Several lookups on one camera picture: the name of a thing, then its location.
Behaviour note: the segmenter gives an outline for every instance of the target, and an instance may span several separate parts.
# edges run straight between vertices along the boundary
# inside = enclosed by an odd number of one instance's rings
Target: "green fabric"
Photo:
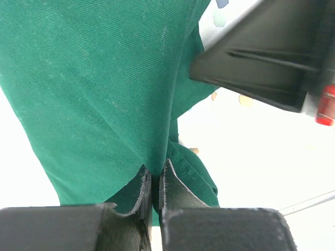
[[[0,1],[1,88],[61,204],[103,202],[142,164],[158,178],[166,158],[200,199],[218,204],[176,127],[215,90],[188,75],[209,2]]]

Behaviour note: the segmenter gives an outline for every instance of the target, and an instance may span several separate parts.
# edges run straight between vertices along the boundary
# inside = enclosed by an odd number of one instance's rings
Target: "white floor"
[[[234,9],[241,12],[253,2],[231,0],[225,8],[226,22],[237,16],[232,14]],[[213,32],[219,32],[215,27],[206,28],[213,21],[213,3],[203,24],[200,22],[207,41]],[[215,101],[208,97],[180,117],[179,128],[183,144],[199,149],[198,156],[219,188],[222,207],[280,210],[335,190],[333,128],[257,101],[251,108],[241,106],[238,94],[225,89],[217,94]],[[58,205],[57,195],[1,91],[0,118],[0,208]],[[335,250],[334,212],[335,201],[330,201],[286,217],[299,251]],[[159,235],[155,228],[153,250],[160,250]]]

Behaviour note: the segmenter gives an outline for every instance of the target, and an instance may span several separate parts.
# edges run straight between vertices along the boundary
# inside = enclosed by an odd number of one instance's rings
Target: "white surface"
[[[254,0],[230,1],[229,24]],[[208,41],[219,30],[209,6],[200,22]],[[255,102],[239,104],[238,94],[220,89],[179,119],[180,138],[197,147],[219,188],[222,207],[285,208],[335,190],[334,130],[312,119]],[[0,208],[56,206],[49,180],[30,148],[18,119],[0,91]],[[335,250],[335,203],[289,215],[288,223],[300,251]],[[160,250],[159,229],[153,230],[153,250]]]

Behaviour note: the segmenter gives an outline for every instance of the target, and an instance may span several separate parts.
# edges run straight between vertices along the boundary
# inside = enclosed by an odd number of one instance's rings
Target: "red plastic piece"
[[[323,89],[318,107],[316,122],[325,126],[332,126],[335,119],[335,85],[328,85]]]

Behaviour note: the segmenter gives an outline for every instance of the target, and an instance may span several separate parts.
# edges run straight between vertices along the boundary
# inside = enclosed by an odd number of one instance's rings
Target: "black plastic bracket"
[[[167,160],[160,179],[164,251],[296,251],[283,216],[272,209],[210,208],[176,176]]]
[[[287,111],[333,81],[335,0],[263,0],[192,63],[192,79]]]
[[[0,250],[150,251],[151,174],[142,167],[113,198],[117,204],[2,209]]]

